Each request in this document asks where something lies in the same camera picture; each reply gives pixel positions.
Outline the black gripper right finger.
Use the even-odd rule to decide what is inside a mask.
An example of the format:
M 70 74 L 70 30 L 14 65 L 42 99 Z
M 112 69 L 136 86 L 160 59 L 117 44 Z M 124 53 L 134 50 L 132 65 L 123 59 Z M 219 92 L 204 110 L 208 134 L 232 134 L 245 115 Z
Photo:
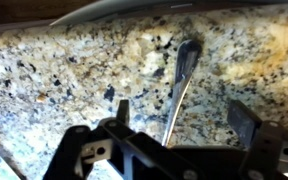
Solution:
M 229 103 L 227 121 L 247 148 L 239 173 L 244 180 L 274 180 L 282 149 L 282 127 L 263 122 L 241 101 Z

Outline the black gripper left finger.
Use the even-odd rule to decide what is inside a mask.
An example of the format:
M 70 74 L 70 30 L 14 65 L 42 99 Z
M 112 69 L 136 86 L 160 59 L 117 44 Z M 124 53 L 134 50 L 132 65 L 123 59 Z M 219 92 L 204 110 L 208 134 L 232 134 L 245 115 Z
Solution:
M 129 101 L 121 100 L 116 116 L 101 120 L 94 130 L 85 125 L 68 128 L 43 180 L 86 180 L 94 164 L 101 160 L 107 160 L 119 175 L 124 176 L 124 155 L 108 128 L 110 123 L 114 127 L 118 123 L 128 126 L 129 120 Z

